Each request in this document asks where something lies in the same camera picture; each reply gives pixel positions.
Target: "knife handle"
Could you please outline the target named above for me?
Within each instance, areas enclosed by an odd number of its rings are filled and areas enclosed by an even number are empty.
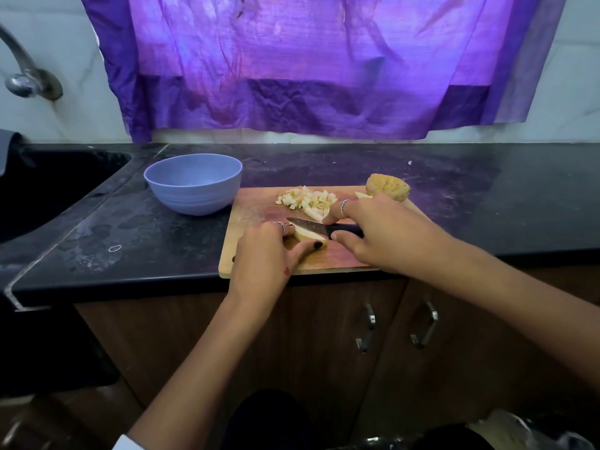
[[[358,224],[332,224],[330,226],[325,226],[327,231],[327,236],[331,238],[331,234],[336,230],[345,230],[347,232],[352,232],[354,235],[358,235],[360,238],[364,238],[363,230],[358,226]]]

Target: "wooden cutting board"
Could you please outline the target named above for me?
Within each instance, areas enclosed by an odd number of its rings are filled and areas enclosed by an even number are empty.
[[[284,194],[287,188],[241,188],[235,200],[229,224],[223,242],[221,251],[221,260],[219,261],[219,276],[229,278],[233,267],[233,257],[238,245],[238,239],[244,234],[244,230],[249,226],[260,224],[264,221],[284,221],[287,217],[296,217],[310,219],[302,210],[289,210],[285,205],[277,205],[275,201],[278,196]],[[364,186],[328,186],[328,187],[309,187],[313,191],[323,191],[334,193],[340,200],[354,199],[355,191],[365,193]],[[404,205],[410,209],[424,215],[415,204],[410,200],[405,200]],[[341,223],[353,223],[351,219],[342,219]],[[290,249],[297,243],[292,237],[286,237],[284,245]],[[294,275],[312,275],[317,273],[345,273],[353,271],[377,270],[374,267],[364,265],[356,260],[352,254],[341,244],[333,240],[327,243],[325,249],[312,252],[304,258],[294,271]]]

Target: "purple curtain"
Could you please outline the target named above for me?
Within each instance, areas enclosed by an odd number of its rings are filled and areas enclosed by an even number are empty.
[[[137,143],[158,128],[402,140],[524,121],[565,3],[82,1]]]

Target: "knife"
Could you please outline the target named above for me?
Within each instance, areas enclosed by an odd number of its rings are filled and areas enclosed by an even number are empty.
[[[317,221],[309,221],[308,219],[302,218],[288,218],[288,221],[292,224],[296,224],[306,230],[311,232],[318,233],[323,237],[327,237],[331,240],[331,234],[336,230],[346,230],[348,232],[352,232],[353,234],[358,235],[360,238],[364,238],[363,230],[358,226],[358,224],[331,224],[330,226],[326,226],[325,224],[321,224]]]

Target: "hand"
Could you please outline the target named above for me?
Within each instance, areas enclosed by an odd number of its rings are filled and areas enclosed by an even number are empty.
[[[429,281],[445,263],[452,262],[457,240],[385,194],[346,202],[344,215],[337,202],[323,223],[333,224],[344,217],[361,227],[364,239],[345,230],[334,232],[332,239],[362,263]]]
[[[291,224],[285,224],[282,231],[281,224],[264,222],[248,227],[237,242],[229,296],[235,298],[250,317],[266,319],[298,263],[323,246],[322,242],[306,240],[288,251],[283,246],[282,236],[293,231]]]

